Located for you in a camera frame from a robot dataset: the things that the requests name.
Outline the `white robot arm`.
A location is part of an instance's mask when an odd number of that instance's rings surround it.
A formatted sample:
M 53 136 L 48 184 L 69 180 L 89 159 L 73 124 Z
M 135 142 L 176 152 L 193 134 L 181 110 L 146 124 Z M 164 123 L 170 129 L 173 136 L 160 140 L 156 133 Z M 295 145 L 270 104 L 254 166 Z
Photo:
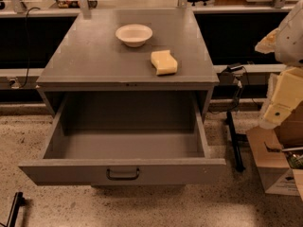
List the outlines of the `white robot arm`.
M 267 96 L 259 125 L 264 129 L 280 126 L 303 101 L 303 1 L 296 3 L 279 26 L 255 46 L 257 52 L 275 53 L 286 65 L 276 77 L 276 86 Z

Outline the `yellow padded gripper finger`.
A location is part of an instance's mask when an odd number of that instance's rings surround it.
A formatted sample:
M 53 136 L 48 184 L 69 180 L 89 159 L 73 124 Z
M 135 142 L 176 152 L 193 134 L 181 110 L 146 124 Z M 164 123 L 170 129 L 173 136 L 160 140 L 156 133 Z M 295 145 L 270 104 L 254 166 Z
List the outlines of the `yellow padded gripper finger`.
M 259 125 L 266 130 L 280 126 L 303 101 L 303 69 L 287 67 L 271 74 L 267 98 L 261 107 Z
M 279 32 L 278 28 L 273 29 L 265 37 L 263 37 L 255 46 L 255 50 L 262 54 L 276 52 L 276 35 Z

